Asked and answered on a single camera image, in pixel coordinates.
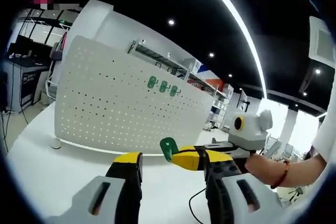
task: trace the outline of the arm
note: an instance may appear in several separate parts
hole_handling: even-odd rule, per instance
[[[280,186],[306,186],[315,182],[326,166],[321,155],[307,161],[291,163],[288,174]],[[246,169],[267,185],[273,185],[283,175],[286,165],[266,159],[261,155],[252,155],[247,159]]]

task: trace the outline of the black ceiling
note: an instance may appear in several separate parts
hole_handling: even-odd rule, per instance
[[[54,0],[80,3],[88,0]],[[261,87],[253,56],[242,32],[221,0],[100,0],[114,5],[116,12],[156,30],[206,64],[216,75],[235,88],[243,84]],[[326,109],[334,70],[308,58],[309,16],[319,17],[307,0],[231,0],[252,36],[264,71],[266,86]],[[176,26],[167,20],[174,18]],[[209,58],[208,53],[216,53]],[[307,97],[299,93],[307,71],[312,75]],[[262,93],[245,89],[248,95]],[[290,106],[296,101],[271,98]],[[306,106],[299,106],[315,115]]]

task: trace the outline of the orange bracelet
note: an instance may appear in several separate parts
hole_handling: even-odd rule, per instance
[[[284,163],[286,163],[286,170],[284,171],[284,174],[280,177],[280,179],[273,186],[271,186],[271,189],[277,188],[278,186],[281,185],[282,182],[284,182],[284,180],[285,180],[285,178],[287,176],[287,173],[288,173],[289,162],[288,161],[284,161]]]

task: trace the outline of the white sleeve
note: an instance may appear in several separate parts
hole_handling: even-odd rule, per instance
[[[336,140],[336,73],[332,85],[327,115],[312,143],[316,151],[328,162]]]

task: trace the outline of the floor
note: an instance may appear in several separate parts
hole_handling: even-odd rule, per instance
[[[39,102],[26,108],[24,110],[24,115],[26,116],[28,123],[30,123],[45,108],[46,106]],[[21,132],[27,126],[27,122],[25,120],[24,115],[22,113],[13,113],[9,117],[7,137],[6,137],[6,143],[8,146],[8,150],[10,150],[15,140],[17,139],[17,137],[21,134]],[[5,114],[4,115],[5,130],[6,130],[7,121],[8,121],[8,114]]]

